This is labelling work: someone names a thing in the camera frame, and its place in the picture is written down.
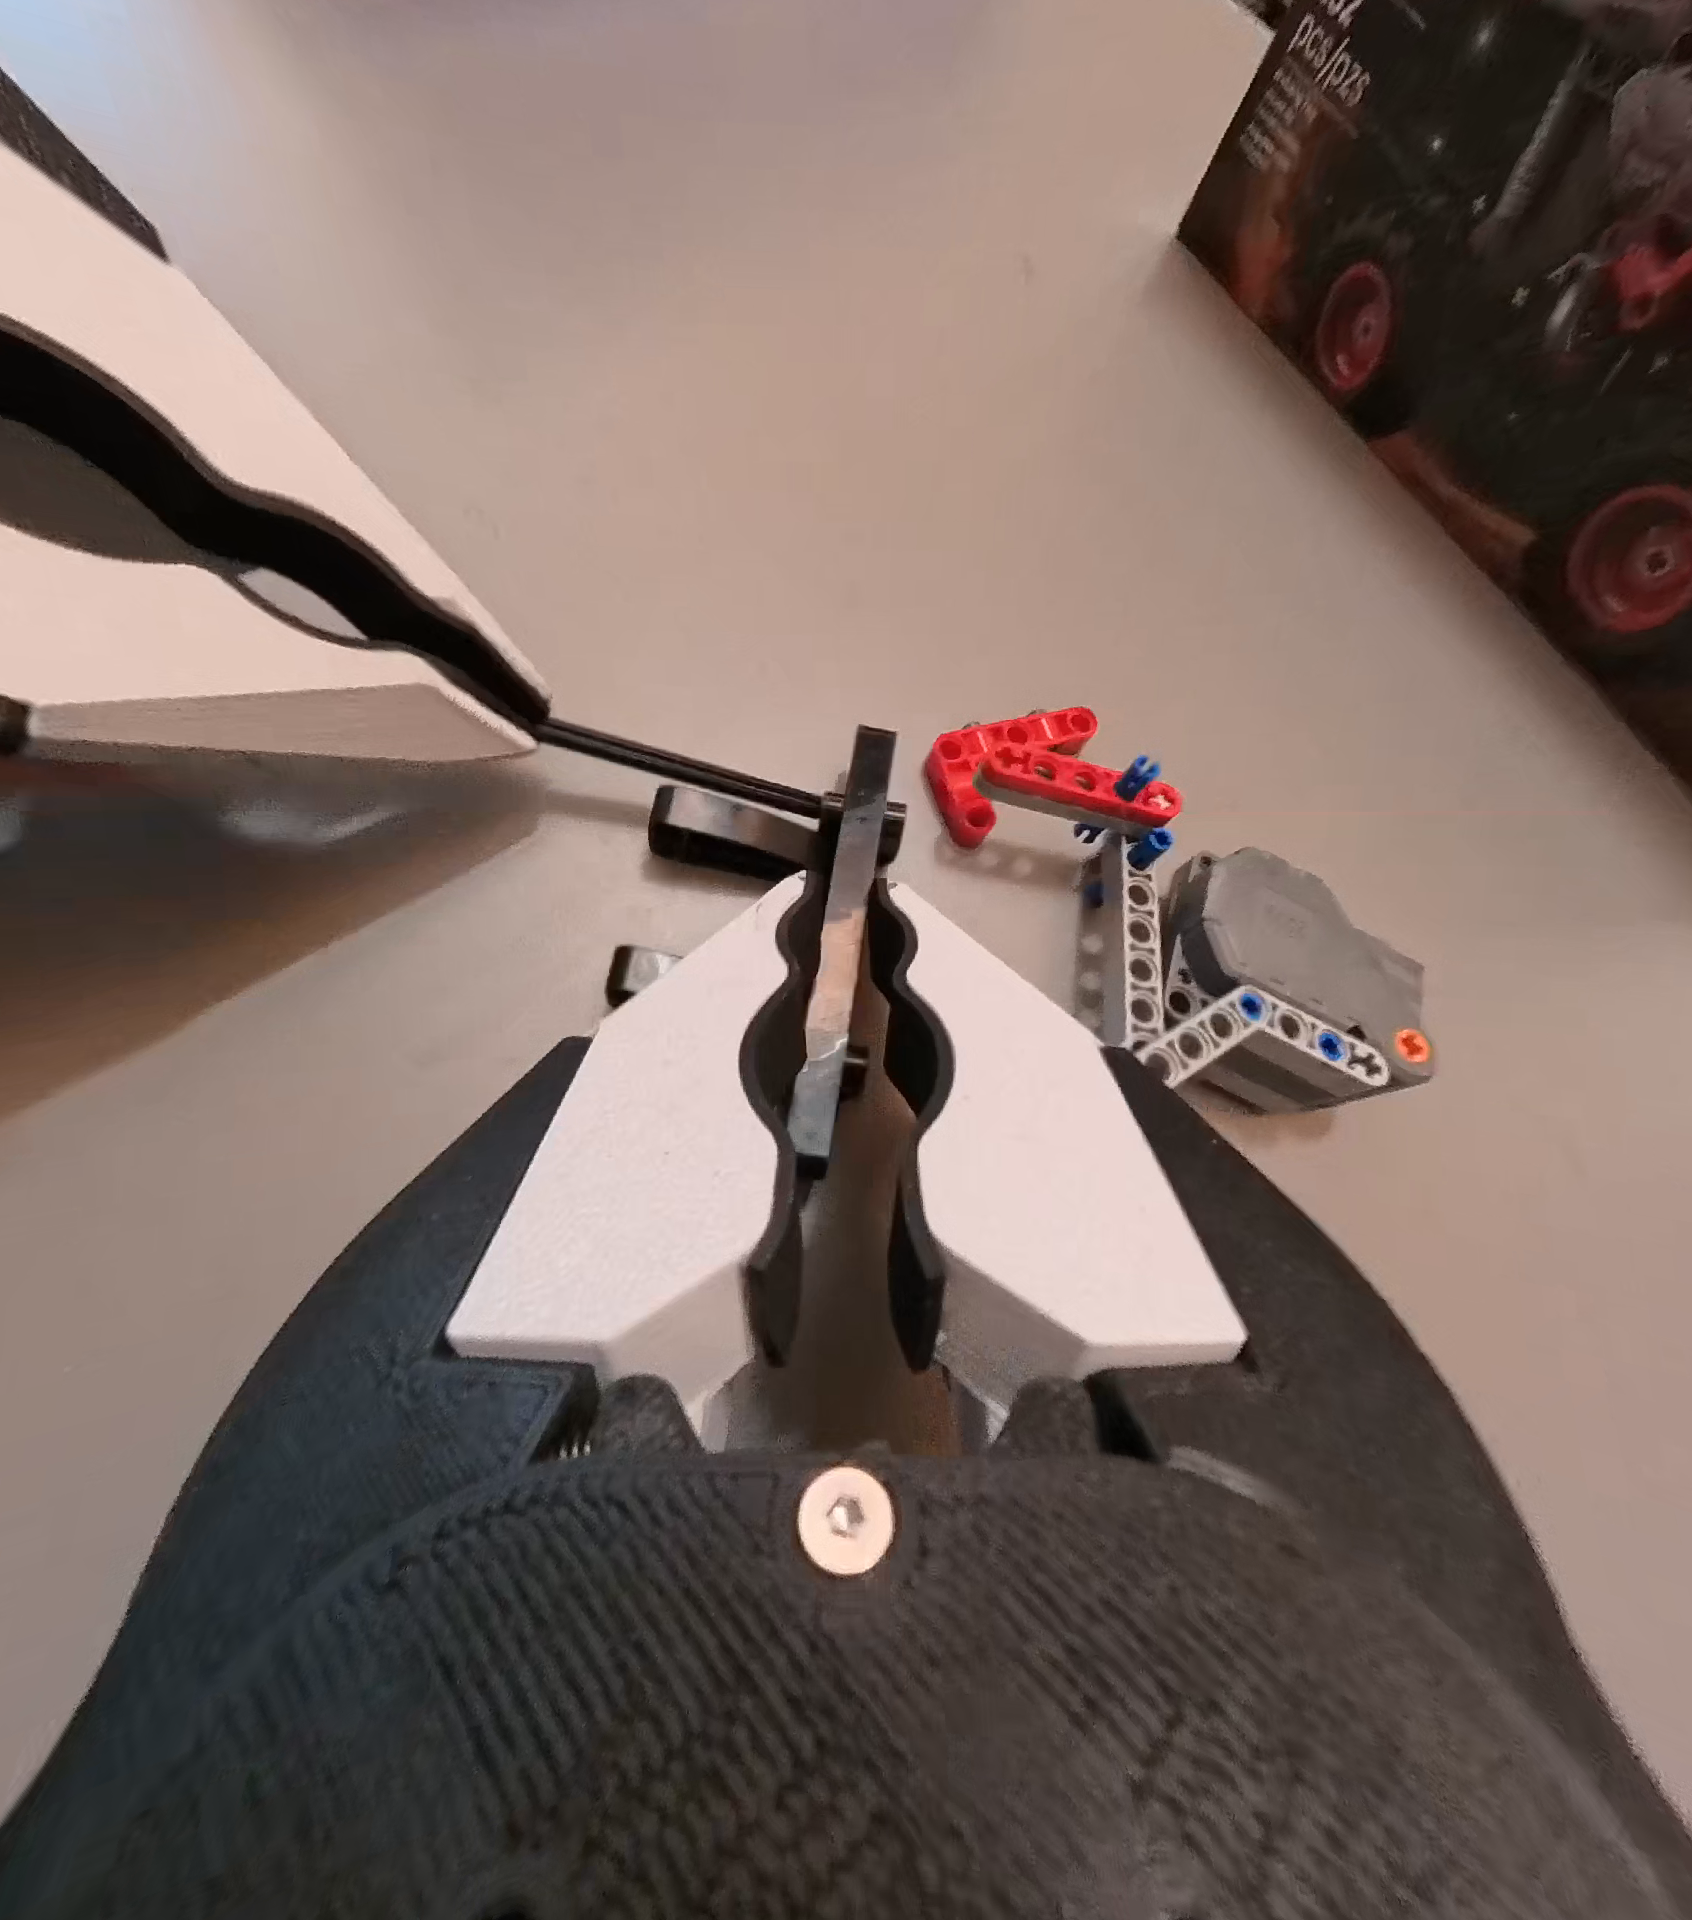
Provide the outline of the grey lego motor assembly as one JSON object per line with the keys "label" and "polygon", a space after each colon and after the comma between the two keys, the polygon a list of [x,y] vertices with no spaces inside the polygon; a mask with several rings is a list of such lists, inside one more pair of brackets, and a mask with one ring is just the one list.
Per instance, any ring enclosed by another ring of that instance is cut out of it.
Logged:
{"label": "grey lego motor assembly", "polygon": [[1131,865],[1098,835],[1076,892],[1076,1012],[1175,1093],[1290,1118],[1433,1084],[1424,969],[1263,849]]}

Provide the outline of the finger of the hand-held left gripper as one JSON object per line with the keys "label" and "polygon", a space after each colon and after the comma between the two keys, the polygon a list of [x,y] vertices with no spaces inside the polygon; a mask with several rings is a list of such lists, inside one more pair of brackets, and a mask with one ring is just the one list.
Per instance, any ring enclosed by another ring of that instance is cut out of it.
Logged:
{"label": "finger of the hand-held left gripper", "polygon": [[535,664],[186,275],[2,141],[0,417],[115,477],[265,612],[549,719]]}
{"label": "finger of the hand-held left gripper", "polygon": [[346,646],[190,565],[0,522],[0,754],[518,759],[530,734],[409,653]]}

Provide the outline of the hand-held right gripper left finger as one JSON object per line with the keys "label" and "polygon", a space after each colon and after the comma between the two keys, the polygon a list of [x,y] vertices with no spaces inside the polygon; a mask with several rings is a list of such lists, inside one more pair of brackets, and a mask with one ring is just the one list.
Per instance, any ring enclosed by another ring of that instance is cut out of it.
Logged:
{"label": "hand-held right gripper left finger", "polygon": [[787,982],[787,878],[594,1033],[447,1324],[465,1359],[743,1371],[778,1148],[741,1045]]}

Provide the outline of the black lego axle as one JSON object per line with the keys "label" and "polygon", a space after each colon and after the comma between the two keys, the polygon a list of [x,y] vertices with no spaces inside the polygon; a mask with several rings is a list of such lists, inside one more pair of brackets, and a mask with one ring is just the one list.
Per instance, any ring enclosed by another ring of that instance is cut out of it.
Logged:
{"label": "black lego axle", "polygon": [[737,769],[695,759],[664,746],[600,732],[574,723],[546,719],[535,732],[546,751],[585,757],[652,776],[660,784],[690,786],[739,805],[775,810],[819,822],[826,814],[826,796],[782,781],[769,781]]}

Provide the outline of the black lego beam assembly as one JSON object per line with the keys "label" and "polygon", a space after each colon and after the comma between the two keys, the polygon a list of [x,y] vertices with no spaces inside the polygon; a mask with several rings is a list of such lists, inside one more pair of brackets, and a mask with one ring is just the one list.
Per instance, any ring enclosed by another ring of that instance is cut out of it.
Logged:
{"label": "black lego beam assembly", "polygon": [[877,884],[906,833],[890,795],[899,737],[861,724],[820,821],[660,782],[649,850],[672,865],[791,882],[765,913],[769,985],[741,1038],[741,1081],[799,1185],[835,1161],[838,1112],[856,1078],[856,1002]]}

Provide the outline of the black lego set box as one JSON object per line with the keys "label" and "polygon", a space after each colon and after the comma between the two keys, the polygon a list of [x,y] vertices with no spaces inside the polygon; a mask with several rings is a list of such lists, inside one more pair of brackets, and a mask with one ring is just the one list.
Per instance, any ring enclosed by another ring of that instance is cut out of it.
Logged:
{"label": "black lego set box", "polygon": [[1692,792],[1692,3],[1248,10],[1181,243]]}

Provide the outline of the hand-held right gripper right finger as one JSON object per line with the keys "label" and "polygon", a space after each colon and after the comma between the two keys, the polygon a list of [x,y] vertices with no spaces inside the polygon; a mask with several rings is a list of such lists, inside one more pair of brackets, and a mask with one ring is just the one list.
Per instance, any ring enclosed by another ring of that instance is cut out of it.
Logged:
{"label": "hand-held right gripper right finger", "polygon": [[906,1364],[1098,1376],[1234,1363],[1242,1315],[1088,1028],[931,907],[873,891]]}

